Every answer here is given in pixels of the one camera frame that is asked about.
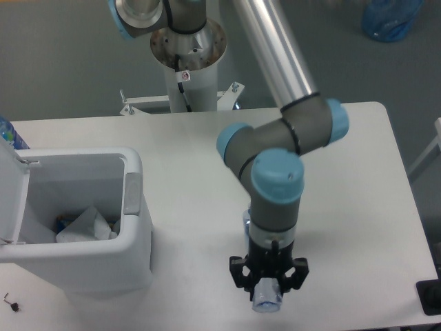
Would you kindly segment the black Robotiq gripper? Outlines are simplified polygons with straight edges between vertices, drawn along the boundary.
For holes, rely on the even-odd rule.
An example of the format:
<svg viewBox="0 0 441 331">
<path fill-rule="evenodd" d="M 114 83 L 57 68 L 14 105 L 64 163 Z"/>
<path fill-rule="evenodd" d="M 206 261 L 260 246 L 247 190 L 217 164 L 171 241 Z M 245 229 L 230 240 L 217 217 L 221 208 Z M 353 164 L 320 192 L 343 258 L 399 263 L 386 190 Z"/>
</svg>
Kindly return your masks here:
<svg viewBox="0 0 441 331">
<path fill-rule="evenodd" d="M 293 246 L 291 242 L 277 250 L 266 249 L 250 239 L 245 257 L 229 258 L 229 271 L 235 286 L 247 292 L 250 301 L 254 300 L 260 277 L 276 278 L 282 295 L 299 290 L 309 274 L 309 265 L 306 258 L 292 258 Z"/>
</svg>

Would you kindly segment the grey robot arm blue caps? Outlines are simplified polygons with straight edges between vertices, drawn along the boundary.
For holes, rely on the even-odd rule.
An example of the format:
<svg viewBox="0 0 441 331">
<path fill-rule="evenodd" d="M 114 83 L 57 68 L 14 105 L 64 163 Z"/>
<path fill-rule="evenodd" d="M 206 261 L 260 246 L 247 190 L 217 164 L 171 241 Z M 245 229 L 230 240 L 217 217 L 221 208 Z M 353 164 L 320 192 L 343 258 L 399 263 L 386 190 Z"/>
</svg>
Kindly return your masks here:
<svg viewBox="0 0 441 331">
<path fill-rule="evenodd" d="M 217 108 L 217 80 L 202 73 L 220 61 L 227 42 L 205 1 L 108 5 L 126 39 L 151 36 L 172 112 Z M 339 101 L 321 97 L 278 1 L 235 1 L 234 7 L 281 116 L 257 128 L 231 124 L 217 138 L 221 159 L 251 199 L 243 216 L 248 252 L 231 257 L 229 271 L 255 311 L 272 312 L 309 272 L 306 259 L 292 256 L 305 185 L 301 156 L 343 138 L 349 117 Z"/>
</svg>

